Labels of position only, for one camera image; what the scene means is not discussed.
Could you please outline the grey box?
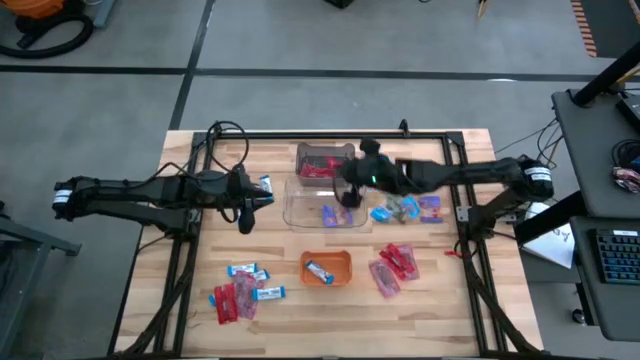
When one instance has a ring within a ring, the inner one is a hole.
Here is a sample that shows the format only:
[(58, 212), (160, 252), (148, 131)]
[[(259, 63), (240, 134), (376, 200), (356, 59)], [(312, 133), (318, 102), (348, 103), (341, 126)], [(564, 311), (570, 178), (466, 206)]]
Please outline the grey box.
[(104, 28), (107, 25), (107, 21), (115, 3), (116, 0), (97, 0), (97, 3), (95, 4), (95, 17), (93, 19), (95, 27)]

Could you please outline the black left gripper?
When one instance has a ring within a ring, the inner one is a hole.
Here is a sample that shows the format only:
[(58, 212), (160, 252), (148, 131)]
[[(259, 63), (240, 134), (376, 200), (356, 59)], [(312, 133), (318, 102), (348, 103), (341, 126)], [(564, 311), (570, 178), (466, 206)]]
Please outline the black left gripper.
[[(242, 167), (233, 167), (227, 182), (227, 191), (231, 197), (234, 209), (240, 210), (237, 220), (239, 231), (242, 234), (250, 234), (255, 225), (254, 206), (268, 206), (274, 203), (273, 198), (256, 198), (252, 200), (249, 188), (243, 185), (245, 173)], [(272, 197), (273, 194), (260, 187), (252, 189), (254, 197)]]

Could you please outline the backlit black keyboard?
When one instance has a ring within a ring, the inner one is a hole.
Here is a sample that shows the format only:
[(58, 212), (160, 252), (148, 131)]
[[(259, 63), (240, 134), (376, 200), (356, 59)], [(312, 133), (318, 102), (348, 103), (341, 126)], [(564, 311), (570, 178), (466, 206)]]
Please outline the backlit black keyboard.
[(640, 286), (640, 231), (596, 229), (595, 244), (604, 283)]

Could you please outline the grey plastic bin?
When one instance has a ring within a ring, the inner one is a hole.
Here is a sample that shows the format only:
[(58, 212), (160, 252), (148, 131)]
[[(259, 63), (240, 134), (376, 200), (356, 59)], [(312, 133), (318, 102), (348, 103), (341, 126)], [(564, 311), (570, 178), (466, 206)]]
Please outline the grey plastic bin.
[(300, 169), (304, 163), (309, 163), (319, 167), (321, 158), (325, 156), (345, 157), (347, 161), (355, 157), (355, 147), (351, 143), (347, 143), (342, 146), (315, 146), (306, 142), (300, 143), (297, 147), (295, 174), (302, 186), (331, 187), (333, 185), (333, 180), (336, 177), (337, 170), (335, 171), (333, 178), (326, 179), (303, 178), (299, 175)]

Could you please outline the candy pile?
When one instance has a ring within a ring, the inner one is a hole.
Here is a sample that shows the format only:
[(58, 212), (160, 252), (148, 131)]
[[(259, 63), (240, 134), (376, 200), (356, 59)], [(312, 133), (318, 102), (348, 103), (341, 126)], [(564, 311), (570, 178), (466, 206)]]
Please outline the candy pile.
[(614, 167), (612, 170), (614, 182), (634, 194), (640, 194), (640, 174), (628, 168)]

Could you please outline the black pole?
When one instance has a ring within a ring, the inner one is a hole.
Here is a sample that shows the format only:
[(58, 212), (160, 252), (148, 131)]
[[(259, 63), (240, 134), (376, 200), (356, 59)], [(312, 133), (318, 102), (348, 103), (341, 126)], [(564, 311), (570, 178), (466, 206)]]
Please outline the black pole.
[(572, 102), (586, 107), (640, 63), (640, 41), (611, 63), (582, 89), (569, 92)]

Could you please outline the dark mat orange edge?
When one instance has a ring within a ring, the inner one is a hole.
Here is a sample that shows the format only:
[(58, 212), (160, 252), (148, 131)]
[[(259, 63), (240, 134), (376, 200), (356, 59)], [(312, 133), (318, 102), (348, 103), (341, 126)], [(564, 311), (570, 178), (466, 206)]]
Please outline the dark mat orange edge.
[(584, 47), (594, 58), (618, 58), (640, 41), (640, 0), (570, 0)]

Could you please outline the black aluminium table frame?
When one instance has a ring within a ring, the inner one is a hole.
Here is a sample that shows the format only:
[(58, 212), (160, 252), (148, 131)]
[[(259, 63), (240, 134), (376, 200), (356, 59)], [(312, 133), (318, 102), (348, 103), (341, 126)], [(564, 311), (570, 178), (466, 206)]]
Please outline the black aluminium table frame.
[[(459, 163), (465, 149), (470, 162), (491, 161), (494, 152), (486, 129), (459, 131), (413, 130), (403, 138), (400, 130), (383, 139), (382, 130), (371, 136), (382, 143), (390, 157), (432, 159)], [(283, 220), (284, 187), (293, 175), (298, 142), (318, 145), (358, 145), (355, 130), (308, 131), (304, 139), (285, 131), (291, 139), (275, 139), (275, 132), (258, 132), (267, 139), (251, 139), (245, 167), (252, 177), (269, 174), (276, 203), (256, 214), (250, 235), (207, 211), (195, 260), (195, 274), (187, 305), (186, 323), (177, 325), (179, 303), (170, 313), (163, 349), (177, 355), (202, 358), (371, 358), (465, 357), (479, 355), (475, 323), (461, 259), (447, 256), (458, 240), (455, 207), (471, 205), (473, 195), (463, 187), (435, 193), (442, 199), (444, 223), (376, 224), (368, 221), (356, 231), (293, 231)], [(410, 244), (420, 278), (400, 282), (401, 292), (385, 299), (377, 289), (368, 263), (388, 243)], [(352, 278), (345, 286), (306, 286), (300, 281), (300, 257), (305, 251), (347, 251)], [(136, 257), (126, 305), (112, 349), (129, 348), (160, 307), (172, 245), (168, 240), (152, 245)], [(208, 301), (214, 287), (228, 283), (226, 267), (257, 263), (271, 278), (266, 286), (284, 286), (286, 298), (257, 306), (253, 320), (239, 319), (219, 325)], [(476, 268), (492, 272), (497, 298), (514, 326), (536, 348), (543, 347), (531, 295), (517, 243), (504, 236), (487, 241), (486, 251), (474, 257)]]

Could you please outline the orange vacuum cleaner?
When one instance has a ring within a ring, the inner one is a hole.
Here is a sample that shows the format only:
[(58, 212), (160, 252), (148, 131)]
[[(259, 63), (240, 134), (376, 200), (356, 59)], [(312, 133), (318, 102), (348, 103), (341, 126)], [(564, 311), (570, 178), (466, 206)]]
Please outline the orange vacuum cleaner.
[(12, 14), (42, 19), (60, 12), (66, 0), (0, 0), (0, 5)]

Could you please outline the orange plastic bin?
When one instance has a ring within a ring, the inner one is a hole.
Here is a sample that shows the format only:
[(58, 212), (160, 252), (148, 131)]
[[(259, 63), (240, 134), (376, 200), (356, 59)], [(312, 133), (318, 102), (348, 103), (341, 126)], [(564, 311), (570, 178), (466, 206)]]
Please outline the orange plastic bin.
[[(317, 276), (308, 266), (321, 269), (330, 282)], [(339, 287), (352, 279), (351, 255), (345, 251), (305, 251), (300, 257), (299, 278), (303, 285), (311, 287)]]

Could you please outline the black desk base beam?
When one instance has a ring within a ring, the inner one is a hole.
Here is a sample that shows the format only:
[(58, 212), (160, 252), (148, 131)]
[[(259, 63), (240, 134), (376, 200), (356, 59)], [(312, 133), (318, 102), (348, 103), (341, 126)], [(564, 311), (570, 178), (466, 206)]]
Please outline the black desk base beam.
[(560, 200), (548, 209), (515, 226), (515, 237), (519, 246), (533, 241), (551, 230), (569, 222), (571, 217), (587, 214), (584, 199), (580, 191)]

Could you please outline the grey metal table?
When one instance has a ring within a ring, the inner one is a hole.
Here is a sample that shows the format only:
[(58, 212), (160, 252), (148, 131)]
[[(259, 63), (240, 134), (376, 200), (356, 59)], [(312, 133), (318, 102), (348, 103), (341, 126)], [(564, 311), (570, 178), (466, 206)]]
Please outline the grey metal table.
[(49, 253), (77, 256), (81, 246), (21, 225), (0, 201), (0, 360), (8, 360)]

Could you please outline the white paper sheet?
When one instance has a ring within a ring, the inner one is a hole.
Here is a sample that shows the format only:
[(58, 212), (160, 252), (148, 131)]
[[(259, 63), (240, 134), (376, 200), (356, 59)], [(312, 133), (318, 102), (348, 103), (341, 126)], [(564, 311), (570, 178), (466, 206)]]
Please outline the white paper sheet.
[(573, 267), (575, 239), (569, 224), (564, 224), (528, 241), (522, 249), (563, 268)]

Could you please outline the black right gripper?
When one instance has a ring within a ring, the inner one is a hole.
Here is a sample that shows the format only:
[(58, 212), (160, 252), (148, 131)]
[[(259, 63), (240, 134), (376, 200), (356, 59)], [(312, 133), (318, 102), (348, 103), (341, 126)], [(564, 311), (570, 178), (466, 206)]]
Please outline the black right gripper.
[(399, 171), (386, 155), (380, 153), (381, 144), (375, 139), (362, 139), (359, 145), (362, 158), (345, 161), (339, 168), (339, 177), (351, 186), (339, 197), (346, 208), (358, 208), (362, 202), (360, 189), (370, 187), (385, 193), (399, 195)]

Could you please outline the clear packets inside bin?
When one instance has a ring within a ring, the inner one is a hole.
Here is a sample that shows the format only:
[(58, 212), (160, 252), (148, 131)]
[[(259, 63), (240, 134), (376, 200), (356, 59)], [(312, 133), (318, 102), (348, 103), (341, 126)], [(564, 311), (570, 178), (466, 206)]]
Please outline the clear packets inside bin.
[(296, 232), (306, 233), (368, 233), (372, 230), (369, 220), (365, 195), (362, 195), (361, 206), (349, 208), (353, 215), (351, 227), (325, 227), (322, 221), (322, 206), (342, 206), (336, 196), (341, 196), (351, 187), (343, 180), (337, 180), (336, 187), (304, 187), (297, 175), (286, 179), (283, 195), (283, 220)]

